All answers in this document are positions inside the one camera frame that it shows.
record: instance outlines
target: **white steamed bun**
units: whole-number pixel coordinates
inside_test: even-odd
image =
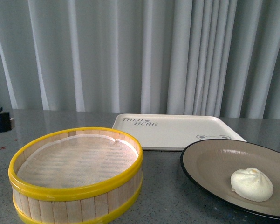
[[[256,168],[239,169],[231,176],[232,191],[254,202],[268,200],[273,194],[270,179]]]

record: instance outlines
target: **bamboo steamer basket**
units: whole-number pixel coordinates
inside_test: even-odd
[[[40,147],[79,134],[109,136],[128,142],[136,150],[135,162],[120,174],[102,182],[72,188],[47,188],[23,181],[18,172]],[[42,136],[21,148],[11,159],[8,176],[13,202],[27,224],[108,223],[122,215],[137,199],[143,181],[143,151],[131,135],[110,128],[84,127]]]

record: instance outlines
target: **plate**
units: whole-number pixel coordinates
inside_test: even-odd
[[[134,136],[143,150],[182,151],[205,139],[245,141],[221,119],[212,116],[120,114],[113,128]]]
[[[202,190],[229,205],[253,214],[280,219],[280,153],[237,140],[203,140],[181,153],[181,166]],[[231,190],[231,175],[238,169],[257,168],[273,184],[273,195],[265,202],[253,202]]]

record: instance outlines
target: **curtain fold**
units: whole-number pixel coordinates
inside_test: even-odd
[[[280,0],[0,0],[0,105],[280,119]]]

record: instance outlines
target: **cartoon bear print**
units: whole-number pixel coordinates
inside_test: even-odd
[[[229,136],[226,135],[220,135],[218,137],[216,136],[206,136],[206,135],[197,135],[197,138],[200,140],[205,140],[205,139],[231,139]]]

